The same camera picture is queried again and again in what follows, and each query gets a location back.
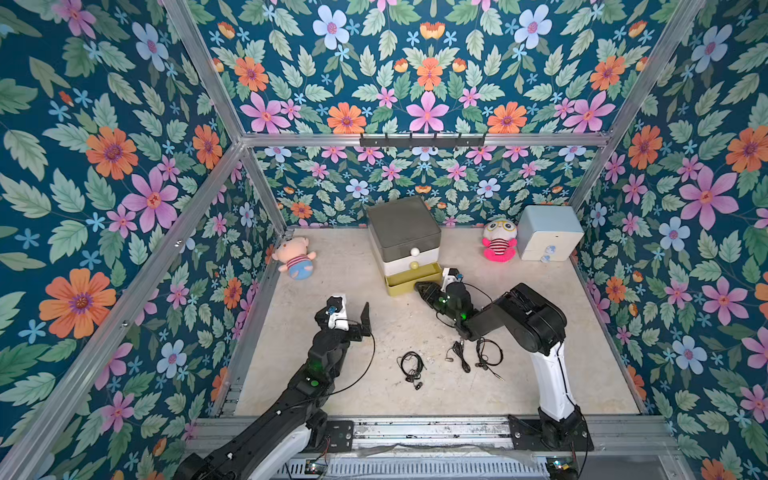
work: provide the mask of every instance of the black cable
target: black cable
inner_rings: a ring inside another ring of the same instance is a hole
[[[486,343],[492,343],[493,345],[496,345],[496,348],[498,349],[498,362],[491,363],[488,361],[488,356],[483,353],[485,351]],[[502,350],[502,348],[498,346],[498,343],[494,342],[493,340],[486,339],[485,337],[480,337],[478,339],[478,342],[475,344],[475,351],[477,351],[478,353],[478,362],[475,364],[475,366],[478,366],[483,370],[488,370],[489,372],[493,373],[493,375],[497,379],[503,380],[503,378],[499,374],[494,372],[493,369],[491,368],[492,366],[500,365],[504,360],[504,350]]]
[[[469,364],[466,360],[464,360],[464,343],[463,342],[454,342],[453,346],[450,348],[450,350],[453,351],[453,353],[456,354],[459,360],[462,361],[462,369],[464,372],[469,373],[472,371],[472,369],[469,368]]]
[[[413,369],[410,369],[406,372],[406,368],[404,367],[404,364],[406,361],[408,361],[411,358],[416,359],[416,367]],[[413,388],[420,389],[422,388],[422,383],[416,383],[416,380],[422,378],[422,370],[424,369],[424,361],[422,360],[422,357],[416,353],[416,352],[406,352],[405,355],[400,357],[398,359],[398,364],[400,365],[400,371],[403,373],[403,375],[406,376],[406,382],[412,383]]]

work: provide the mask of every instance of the pink flower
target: pink flower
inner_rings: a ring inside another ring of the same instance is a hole
[[[463,95],[458,101],[464,104],[464,108],[475,107],[480,99],[477,87],[472,87],[471,90],[464,89]]]
[[[112,223],[109,224],[109,231],[117,232],[119,230],[120,236],[123,238],[128,237],[129,230],[137,229],[136,224],[131,221],[136,218],[136,213],[126,212],[123,204],[118,205],[117,213],[107,212],[107,217],[112,220]]]
[[[732,214],[739,210],[739,204],[733,197],[720,196],[736,183],[737,174],[734,172],[724,174],[714,185],[712,185],[713,177],[712,169],[702,167],[698,177],[698,188],[690,184],[680,187],[680,196],[686,200],[693,200],[683,207],[680,218],[690,220],[701,210],[699,223],[705,230],[709,230],[715,224],[715,210],[722,214]]]
[[[760,220],[755,222],[755,228],[765,228],[768,227],[768,209],[766,208],[758,208],[755,210],[755,213],[758,217],[760,217]]]
[[[323,152],[320,155],[323,158],[330,157],[334,164],[338,164],[340,158],[346,158],[344,147],[323,147]]]
[[[475,165],[480,165],[483,160],[491,161],[490,152],[496,150],[496,147],[472,147],[472,150],[467,154],[467,158],[474,158]]]
[[[179,283],[178,285],[171,285],[170,295],[165,300],[169,303],[173,303],[174,310],[178,310],[179,304],[187,305],[187,295],[189,292],[190,289],[184,288],[184,282]]]
[[[283,115],[288,115],[288,120],[293,120],[294,118],[301,118],[301,114],[299,113],[300,110],[301,110],[301,105],[294,105],[293,100],[280,102],[280,113]]]
[[[395,162],[393,161],[389,166],[386,165],[382,167],[383,173],[382,178],[386,178],[389,181],[395,180],[396,178],[400,178],[400,172],[402,171],[402,168],[397,168],[395,165]]]
[[[512,163],[518,161],[520,157],[526,158],[528,156],[528,151],[525,150],[525,147],[505,147],[507,149],[506,152],[502,155],[503,158],[510,158],[512,160]]]
[[[113,426],[116,432],[121,431],[123,429],[123,419],[129,419],[134,416],[134,408],[129,406],[133,401],[133,393],[124,399],[123,392],[115,393],[112,405],[101,407],[101,416],[104,417],[104,423],[101,424],[101,432],[106,432]]]
[[[94,384],[96,386],[96,390],[101,390],[104,388],[105,385],[107,385],[107,382],[109,381],[110,370],[112,371],[113,375],[116,375],[116,376],[125,375],[125,373],[127,372],[125,368],[125,362],[119,359],[126,356],[131,351],[132,348],[134,348],[132,343],[123,343],[118,347],[117,350],[115,350],[114,355],[112,356],[112,360],[110,360],[107,366],[105,366],[104,369],[101,370],[101,373],[96,379],[96,383]]]
[[[729,288],[730,284],[724,276],[720,277],[717,281],[717,290],[711,285],[704,285],[701,287],[701,291],[704,295],[713,299],[705,302],[703,307],[704,311],[707,313],[717,311],[717,318],[723,325],[728,325],[730,323],[731,313],[739,318],[750,317],[750,314],[746,312],[746,308],[736,303],[746,298],[746,290],[743,288],[734,288],[729,292]]]
[[[224,186],[224,185],[222,185],[222,186],[219,188],[219,193],[218,193],[218,194],[216,194],[216,196],[215,196],[215,197],[214,197],[214,199],[213,199],[213,200],[210,202],[210,204],[211,204],[211,205],[215,205],[215,204],[223,204],[223,203],[224,203],[224,194],[225,194],[226,192],[227,192],[227,187],[226,187],[226,186]]]
[[[523,174],[523,178],[533,177],[536,172],[540,170],[539,166],[533,162],[523,164],[520,168],[520,173]]]
[[[176,159],[163,155],[163,163],[158,164],[157,169],[163,172],[163,180],[170,180],[176,183],[176,176],[181,173],[181,170],[176,168]]]
[[[465,172],[466,169],[466,165],[459,165],[458,162],[456,162],[453,164],[453,167],[448,167],[448,178],[458,182],[462,177],[467,176],[467,172]]]
[[[444,127],[442,121],[438,117],[442,117],[448,113],[448,105],[435,105],[435,94],[431,91],[427,91],[422,95],[422,106],[417,104],[411,104],[406,107],[408,114],[412,117],[416,117],[411,122],[409,130],[417,131],[424,127],[424,133],[429,133],[429,128],[441,131]]]
[[[379,147],[355,147],[355,150],[360,154],[357,156],[357,161],[360,163],[367,161],[371,165],[376,165],[376,160],[384,158],[384,152],[379,151]]]
[[[386,4],[390,5],[397,5],[397,0],[378,0],[376,3],[376,8],[378,8],[381,12],[384,12],[384,9],[386,8]]]
[[[51,10],[67,21],[69,31],[75,37],[79,37],[83,31],[87,36],[96,38],[94,29],[89,25],[96,22],[96,17],[89,11],[83,10],[83,2],[80,0],[60,0],[51,7]]]
[[[574,113],[574,105],[576,105],[576,101],[564,98],[563,103],[554,106],[555,117],[560,117],[560,119],[563,119],[568,114]]]
[[[678,283],[676,280],[672,280],[671,288],[668,286],[664,287],[664,292],[669,295],[667,303],[670,305],[677,303],[677,308],[680,310],[685,308],[685,303],[690,302],[693,299],[690,293],[686,293],[686,290],[688,290],[687,283]]]
[[[634,174],[630,174],[629,183],[621,188],[621,191],[627,194],[624,197],[626,204],[633,202],[635,205],[640,203],[640,195],[645,194],[648,191],[648,187],[643,185],[645,181],[645,174],[640,174],[639,177],[635,177]]]
[[[320,180],[322,180],[328,175],[328,167],[326,167],[325,165],[318,164],[317,162],[315,162],[311,170],[312,170],[312,176],[318,177]]]
[[[621,340],[621,345],[627,345],[629,343],[629,337],[632,336],[632,332],[627,331],[626,326],[620,326],[616,338]]]
[[[608,309],[609,306],[611,306],[611,300],[607,298],[600,298],[600,290],[593,290],[592,291],[592,299],[594,300],[594,305],[598,308],[598,313],[600,314],[600,321],[602,323],[608,324],[611,322],[611,316],[608,315],[608,312],[605,310]]]
[[[159,293],[160,293],[160,289],[159,288],[154,289],[154,292],[152,292],[152,296],[149,297],[149,300],[156,299],[157,295]],[[144,314],[145,313],[147,313],[149,315],[154,315],[155,313],[157,313],[157,305],[155,305],[151,301],[147,301],[144,304],[144,308],[139,312],[138,315],[136,315],[136,320],[134,320],[136,325],[140,326],[142,323],[144,323]]]
[[[252,91],[250,94],[250,101],[253,107],[250,105],[241,105],[240,110],[253,117],[254,120],[250,122],[250,127],[255,132],[260,132],[266,127],[266,131],[271,134],[277,134],[280,131],[277,129],[290,127],[290,122],[283,117],[278,116],[280,113],[280,102],[277,100],[270,100],[270,103],[264,105],[264,99],[259,94]]]
[[[163,228],[170,228],[176,220],[176,209],[171,206],[172,200],[176,200],[179,190],[173,185],[163,188],[163,174],[157,168],[149,171],[149,184],[138,174],[131,175],[134,188],[141,195],[128,194],[123,199],[123,205],[134,212],[141,212],[139,225],[141,231],[146,233],[154,227],[154,219]]]
[[[624,163],[625,157],[626,155],[621,155],[619,157],[616,152],[611,155],[611,159],[607,164],[605,164],[605,170],[607,170],[607,173],[605,174],[605,181],[610,180],[611,183],[615,185],[619,175],[624,175],[626,169],[624,169],[621,164]]]
[[[379,100],[380,107],[392,108],[392,102],[397,101],[395,89],[387,90],[386,87],[382,87],[381,93],[376,94],[376,100]]]
[[[743,338],[741,343],[751,352],[755,352],[755,355],[750,355],[746,364],[754,369],[762,369],[766,363],[768,363],[768,329],[761,326],[757,330],[758,342],[753,338]]]
[[[683,166],[677,169],[677,174],[683,176],[683,182],[688,181],[688,177],[691,180],[696,180],[699,177],[698,171],[703,167],[704,164],[699,163],[699,156],[694,155],[690,160],[683,158]]]
[[[610,114],[614,108],[616,108],[616,105],[614,104],[603,105],[604,101],[604,91],[595,95],[590,104],[588,104],[586,100],[576,100],[574,110],[576,110],[578,115],[568,117],[563,122],[563,126],[573,127],[576,125],[574,132],[577,134],[584,133],[584,131],[587,130],[587,127],[589,127],[591,131],[600,130],[603,126],[603,121],[599,117],[604,117],[605,115]]]
[[[624,224],[621,231],[631,237],[640,228],[640,225],[637,224],[639,220],[640,218],[637,215],[627,214],[627,218],[621,219],[621,222]]]
[[[755,385],[750,391],[746,386],[741,387],[741,395],[744,396],[744,400],[741,401],[741,408],[746,410],[752,410],[752,415],[755,416],[757,423],[763,423],[768,415],[768,401],[765,400],[765,392],[763,387]]]
[[[219,237],[227,232],[227,219],[222,217],[221,214],[214,217],[214,232],[216,232]]]

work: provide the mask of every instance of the green leaf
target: green leaf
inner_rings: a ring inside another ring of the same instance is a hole
[[[64,255],[71,257],[87,240],[88,228],[85,225],[74,220],[63,220],[61,225],[53,229],[53,235],[48,239],[48,244],[51,245],[51,263],[55,263]]]
[[[85,208],[85,196],[72,180],[68,180],[57,168],[53,172],[53,183],[50,185],[53,199],[58,207],[65,212],[76,214]]]
[[[20,130],[8,130],[3,137],[3,145],[10,150],[11,158],[18,162],[19,167],[29,169],[38,180],[43,179],[48,160],[36,136]]]

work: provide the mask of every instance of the light blue flower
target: light blue flower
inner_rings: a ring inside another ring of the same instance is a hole
[[[117,392],[120,389],[120,379],[116,376],[112,376],[112,381],[107,385],[107,390],[112,393]]]
[[[454,42],[454,41],[457,41],[457,40],[456,40],[456,32],[455,32],[455,31],[447,31],[447,32],[445,33],[445,38],[443,39],[443,41],[442,41],[442,42],[443,42],[443,43],[447,43],[447,44],[448,44],[448,46],[450,47],[450,46],[452,46],[452,45],[453,45],[453,42]]]
[[[215,43],[217,46],[221,46],[221,44],[224,43],[224,39],[221,38],[221,32],[216,31],[209,31],[208,34],[210,35],[210,40]]]
[[[354,20],[349,20],[349,25],[346,26],[346,29],[349,30],[349,36],[357,35],[360,33],[360,24],[355,23]]]
[[[40,322],[39,324],[35,324],[35,321],[30,319],[29,320],[29,328],[24,329],[21,332],[18,333],[18,335],[23,339],[24,337],[27,337],[27,342],[31,345],[32,343],[35,343],[35,340],[38,337],[45,336],[45,332],[43,329],[45,328],[45,322]]]
[[[94,101],[88,98],[88,90],[80,91],[77,88],[72,88],[74,92],[74,102],[76,104],[82,104],[83,107],[88,107],[88,104],[92,104]]]
[[[89,270],[93,270],[94,265],[101,263],[101,260],[98,258],[98,250],[94,250],[93,253],[83,250],[83,257],[85,257],[85,260],[80,262],[80,266],[87,266]]]
[[[622,38],[624,38],[624,36],[627,34],[625,28],[626,27],[622,25],[618,30],[614,30],[614,40],[620,41]]]
[[[91,217],[91,218],[88,218],[85,221],[85,223],[87,223],[88,225],[92,225],[93,226],[93,231],[94,232],[98,232],[99,230],[103,230],[104,229],[104,220],[106,220],[106,218],[99,217],[98,213],[94,212],[94,216]]]
[[[133,375],[134,373],[139,373],[139,367],[141,367],[144,364],[144,362],[141,361],[141,357],[136,355],[136,358],[133,362],[128,362],[128,367],[130,368],[128,370],[128,375]]]
[[[237,37],[241,41],[249,41],[250,40],[250,36],[249,35],[250,35],[250,32],[247,31],[247,30],[243,30],[243,27],[240,27],[240,31],[237,32]]]
[[[51,110],[49,110],[48,113],[57,116],[59,121],[64,121],[65,118],[72,118],[72,116],[67,113],[67,110],[69,110],[67,105],[59,107],[55,101],[51,100]]]
[[[411,44],[411,46],[421,43],[421,40],[419,40],[419,33],[417,31],[409,31],[408,39],[406,41]]]
[[[166,155],[173,154],[174,150],[176,150],[176,147],[170,142],[170,139],[167,139],[165,143],[163,144],[163,148],[165,149]]]
[[[128,454],[128,461],[125,462],[123,465],[123,468],[128,470],[129,472],[132,472],[134,470],[134,467],[138,465],[139,463],[139,452],[131,452]]]
[[[24,235],[19,234],[14,237],[14,239],[20,242],[24,242],[24,244],[22,245],[22,248],[24,250],[27,250],[30,245],[32,245],[33,247],[39,246],[40,243],[37,243],[36,241],[38,238],[40,238],[40,234],[36,233],[32,235],[32,230],[29,230],[28,228],[24,229]]]

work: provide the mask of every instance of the wall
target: wall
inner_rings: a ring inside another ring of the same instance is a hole
[[[601,316],[707,480],[768,465],[765,9],[707,3],[581,212]]]
[[[158,3],[19,4],[0,7],[8,66],[0,74],[0,457],[229,143]],[[152,217],[145,183],[157,191],[164,173]],[[40,476],[170,478],[194,434],[188,424],[217,394],[248,290],[263,273],[272,232],[242,175],[227,181],[209,213],[226,219],[228,231],[200,221]],[[246,202],[252,220],[242,220]],[[240,282],[241,291],[228,299],[223,281]],[[174,309],[174,292],[187,305]],[[177,357],[169,376],[158,365],[176,344],[187,358]],[[120,396],[122,425],[108,425]]]

